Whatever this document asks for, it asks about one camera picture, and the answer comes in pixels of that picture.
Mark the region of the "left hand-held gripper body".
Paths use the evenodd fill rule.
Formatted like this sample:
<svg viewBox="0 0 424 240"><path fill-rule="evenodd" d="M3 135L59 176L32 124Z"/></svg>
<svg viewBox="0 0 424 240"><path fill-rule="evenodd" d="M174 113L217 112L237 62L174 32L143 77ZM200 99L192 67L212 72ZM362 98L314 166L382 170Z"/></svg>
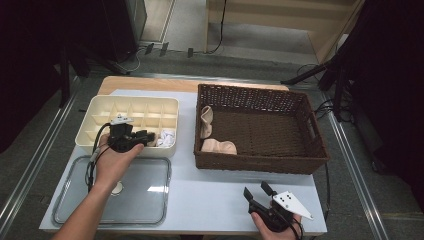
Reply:
<svg viewBox="0 0 424 240"><path fill-rule="evenodd" d="M110 135L108 145L116 152L125 153L131 150L138 143L136 132L133 131L132 118L118 115L110 122Z"/></svg>

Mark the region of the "person's right hand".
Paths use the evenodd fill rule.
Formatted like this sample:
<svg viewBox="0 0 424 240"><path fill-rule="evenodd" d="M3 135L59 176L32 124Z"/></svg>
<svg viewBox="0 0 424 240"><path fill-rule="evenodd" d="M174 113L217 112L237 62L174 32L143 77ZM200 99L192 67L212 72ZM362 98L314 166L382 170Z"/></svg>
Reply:
<svg viewBox="0 0 424 240"><path fill-rule="evenodd" d="M292 221L293 228L287 228L285 231L279 233L269 230L256 212L251 214L251 218L263 240L299 240L301 236L302 230L299 225L301 217L299 215L294 215L294 220Z"/></svg>

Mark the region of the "black metal stand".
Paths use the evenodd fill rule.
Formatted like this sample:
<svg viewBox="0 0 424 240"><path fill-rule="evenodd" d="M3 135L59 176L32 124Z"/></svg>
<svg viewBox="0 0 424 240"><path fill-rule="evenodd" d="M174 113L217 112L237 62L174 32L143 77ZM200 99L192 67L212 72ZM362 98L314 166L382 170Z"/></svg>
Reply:
<svg viewBox="0 0 424 240"><path fill-rule="evenodd" d="M60 66L60 89L61 89L61 102L60 107L64 107L70 101L70 70L72 67L77 76L88 77L90 67L86 59L94 60L96 63L102 65L106 69L118 75L128 75L129 70L124 70L114 66L105 58L101 57L89 48L75 43L65 43L60 52L59 66Z"/></svg>

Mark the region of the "light wooden shelf unit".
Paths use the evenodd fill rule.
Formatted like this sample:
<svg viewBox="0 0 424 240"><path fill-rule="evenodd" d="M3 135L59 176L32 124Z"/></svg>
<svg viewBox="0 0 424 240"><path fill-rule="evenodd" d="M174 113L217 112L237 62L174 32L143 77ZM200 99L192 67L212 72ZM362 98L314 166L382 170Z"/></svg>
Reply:
<svg viewBox="0 0 424 240"><path fill-rule="evenodd" d="M224 21L306 30L316 59L330 59L342 35L355 25L365 0L206 0L205 27Z"/></svg>

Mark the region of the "aluminium frame rail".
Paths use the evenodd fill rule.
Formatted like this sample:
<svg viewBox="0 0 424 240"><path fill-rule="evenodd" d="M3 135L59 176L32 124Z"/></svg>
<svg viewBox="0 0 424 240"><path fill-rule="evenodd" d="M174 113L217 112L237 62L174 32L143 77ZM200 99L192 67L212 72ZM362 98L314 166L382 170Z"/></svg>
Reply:
<svg viewBox="0 0 424 240"><path fill-rule="evenodd" d="M81 83L82 79L80 77L75 77L72 80L70 98L65 102L63 107L60 107L57 110L55 117L43 135L43 138L38 144L34 154L30 158L29 163L21 175L16 187L7 198L5 205L2 207L0 211L0 239L3 239L9 231L9 228L21 208L33 182L35 181L35 178L44 164L59 131L69 115Z"/></svg>
<svg viewBox="0 0 424 240"><path fill-rule="evenodd" d="M322 93L322 100L330 97ZM389 240L382 216L361 172L345 129L332 111L324 109L320 123L332 153L329 162L324 240Z"/></svg>
<svg viewBox="0 0 424 240"><path fill-rule="evenodd" d="M195 75L179 75L179 74L160 74L160 73L142 73L138 77L145 78L160 78L160 79L176 79L176 80L196 80L196 81L212 81L212 82L230 82L230 83L243 83L243 84L266 84L266 85L282 85L282 80L261 80L261 79L243 79L243 78L229 78L229 77L214 77L214 76L195 76ZM289 85L295 88L309 88L317 86L318 80L312 78L311 80L303 80L296 85Z"/></svg>

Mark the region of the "cream divided storage box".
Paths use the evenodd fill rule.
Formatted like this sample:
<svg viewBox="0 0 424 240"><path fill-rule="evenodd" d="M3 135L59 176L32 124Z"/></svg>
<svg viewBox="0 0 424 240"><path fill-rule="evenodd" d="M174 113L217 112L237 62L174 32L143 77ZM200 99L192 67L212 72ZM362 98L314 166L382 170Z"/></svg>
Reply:
<svg viewBox="0 0 424 240"><path fill-rule="evenodd" d="M101 127L118 115L133 119L134 132L147 130L159 136L155 147L144 148L143 157L171 157L175 153L179 102L165 97L95 96L76 135L76 145L91 154Z"/></svg>

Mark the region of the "thin peach sock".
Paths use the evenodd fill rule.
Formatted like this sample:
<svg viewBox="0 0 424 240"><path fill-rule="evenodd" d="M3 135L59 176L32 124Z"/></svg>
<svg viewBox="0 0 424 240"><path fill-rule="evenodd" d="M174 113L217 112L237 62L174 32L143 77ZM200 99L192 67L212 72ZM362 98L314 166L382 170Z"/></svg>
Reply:
<svg viewBox="0 0 424 240"><path fill-rule="evenodd" d="M202 139L208 138L212 134L213 110L210 106L205 106L201 110L201 132Z"/></svg>
<svg viewBox="0 0 424 240"><path fill-rule="evenodd" d="M237 154L237 149L231 141L220 142L216 139L205 139L201 147L202 152L222 153L222 154Z"/></svg>

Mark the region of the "dark metal cabinet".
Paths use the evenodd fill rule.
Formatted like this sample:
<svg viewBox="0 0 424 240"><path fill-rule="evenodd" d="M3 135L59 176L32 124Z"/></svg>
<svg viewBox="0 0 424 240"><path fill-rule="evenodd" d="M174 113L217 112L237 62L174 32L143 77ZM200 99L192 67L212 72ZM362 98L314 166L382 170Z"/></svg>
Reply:
<svg viewBox="0 0 424 240"><path fill-rule="evenodd" d="M125 61L139 47L147 20L144 0L102 0L108 58L115 62Z"/></svg>

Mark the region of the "black curtain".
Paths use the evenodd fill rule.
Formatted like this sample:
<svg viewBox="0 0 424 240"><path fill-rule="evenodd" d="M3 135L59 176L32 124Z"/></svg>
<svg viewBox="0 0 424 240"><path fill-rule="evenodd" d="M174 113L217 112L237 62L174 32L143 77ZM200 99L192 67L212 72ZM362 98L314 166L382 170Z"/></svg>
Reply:
<svg viewBox="0 0 424 240"><path fill-rule="evenodd" d="M0 153L60 89L60 50L83 45L108 62L102 0L0 0Z"/></svg>
<svg viewBox="0 0 424 240"><path fill-rule="evenodd" d="M365 0L337 56L382 140L374 155L424 212L424 0Z"/></svg>

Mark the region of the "black tripod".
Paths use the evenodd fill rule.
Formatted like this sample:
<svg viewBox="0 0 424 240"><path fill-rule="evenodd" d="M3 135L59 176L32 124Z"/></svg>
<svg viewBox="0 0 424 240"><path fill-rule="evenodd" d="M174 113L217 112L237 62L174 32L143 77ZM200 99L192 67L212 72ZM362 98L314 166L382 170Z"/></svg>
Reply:
<svg viewBox="0 0 424 240"><path fill-rule="evenodd" d="M332 99L325 100L317 109L320 112L323 109L332 111L338 122L354 122L354 116L349 106L343 106L344 89L348 85L348 68L343 64L342 56L336 53L330 60L321 64L315 64L314 67L302 74L282 80L282 85L296 85L303 80L316 77L317 74L323 73L318 80L318 88L321 91L328 91L334 86L334 95Z"/></svg>

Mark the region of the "brown wicker basket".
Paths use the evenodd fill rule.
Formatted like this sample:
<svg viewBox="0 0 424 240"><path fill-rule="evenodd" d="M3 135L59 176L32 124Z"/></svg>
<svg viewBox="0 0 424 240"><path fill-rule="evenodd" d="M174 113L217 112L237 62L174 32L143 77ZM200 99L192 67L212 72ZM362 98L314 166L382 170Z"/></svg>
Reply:
<svg viewBox="0 0 424 240"><path fill-rule="evenodd" d="M205 152L201 111L213 113L210 137L235 145L234 154ZM200 84L194 155L199 169L311 174L329 160L306 94Z"/></svg>

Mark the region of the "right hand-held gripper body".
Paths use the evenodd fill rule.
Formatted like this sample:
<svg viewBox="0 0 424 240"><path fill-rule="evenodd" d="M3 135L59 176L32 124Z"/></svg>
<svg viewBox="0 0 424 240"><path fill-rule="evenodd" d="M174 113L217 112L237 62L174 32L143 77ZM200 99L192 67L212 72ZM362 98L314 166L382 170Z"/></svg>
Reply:
<svg viewBox="0 0 424 240"><path fill-rule="evenodd" d="M254 198L252 204L248 203L248 213L256 212L264 221L269 230L283 232L292 225L295 214L313 220L313 215L291 192L285 191L270 196L270 206L265 207Z"/></svg>

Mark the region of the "clear plastic box lid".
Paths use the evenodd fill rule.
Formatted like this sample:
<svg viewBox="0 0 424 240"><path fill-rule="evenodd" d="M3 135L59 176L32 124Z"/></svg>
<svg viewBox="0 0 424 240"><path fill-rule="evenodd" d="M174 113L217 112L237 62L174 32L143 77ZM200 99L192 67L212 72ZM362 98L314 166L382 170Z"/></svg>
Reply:
<svg viewBox="0 0 424 240"><path fill-rule="evenodd" d="M88 194L89 156L75 159L62 187L53 219L63 224ZM108 198L100 225L158 225L166 215L171 162L167 158L134 159Z"/></svg>

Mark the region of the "person's left hand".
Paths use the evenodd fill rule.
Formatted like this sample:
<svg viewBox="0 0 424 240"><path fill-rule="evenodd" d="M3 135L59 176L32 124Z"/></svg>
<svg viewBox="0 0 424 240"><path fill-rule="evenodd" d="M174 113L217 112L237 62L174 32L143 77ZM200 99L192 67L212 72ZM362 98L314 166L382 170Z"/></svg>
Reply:
<svg viewBox="0 0 424 240"><path fill-rule="evenodd" d="M108 137L108 134L104 134L99 141L100 156L96 163L96 179L93 190L110 194L133 159L143 151L144 145L137 144L129 151L119 153L109 147Z"/></svg>

